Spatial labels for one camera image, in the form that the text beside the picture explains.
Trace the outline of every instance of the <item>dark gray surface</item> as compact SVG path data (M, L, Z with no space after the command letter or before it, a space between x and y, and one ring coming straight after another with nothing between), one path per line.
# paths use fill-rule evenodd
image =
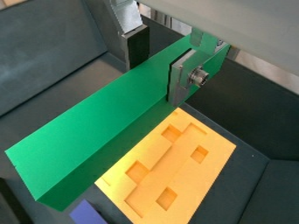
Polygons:
M239 224L299 223L299 162L272 160Z
M107 50L80 0L35 0L1 10L0 49L0 115Z
M182 108L238 146L190 223L238 223L267 167L268 158L190 105L183 104Z
M125 219L113 207L113 204L107 202L108 199L95 186L83 193L63 213L35 202L24 186L24 182L15 171L15 167L5 156L5 150L13 144L103 88L121 75L124 70L124 63L109 53L105 53L88 66L81 68L75 74L61 80L47 91L37 94L25 104L20 105L0 118L0 177L7 180L36 224L72 223L68 214L81 199L87 199L99 207L107 207L109 214L113 212L112 214L120 220Z
M31 217L24 211L24 208L3 178L0 178L0 214L1 224L33 224Z
M159 53L169 44L177 41L183 35L157 24L143 16L144 25L149 27L149 57Z
M187 102L270 158L299 161L299 96L238 63Z

